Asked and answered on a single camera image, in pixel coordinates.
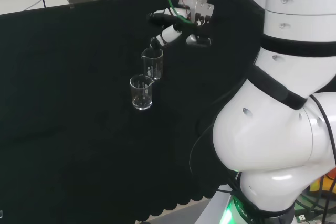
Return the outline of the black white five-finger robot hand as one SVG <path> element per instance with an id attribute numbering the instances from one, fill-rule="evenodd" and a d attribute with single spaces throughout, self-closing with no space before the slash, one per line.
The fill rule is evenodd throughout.
<path id="1" fill-rule="evenodd" d="M 186 36 L 186 43 L 195 47 L 212 44 L 209 30 L 214 5 L 203 0 L 178 0 L 177 7 L 168 7 L 147 14 L 147 21 L 163 28 L 150 40 L 152 48 L 165 47 Z"/>

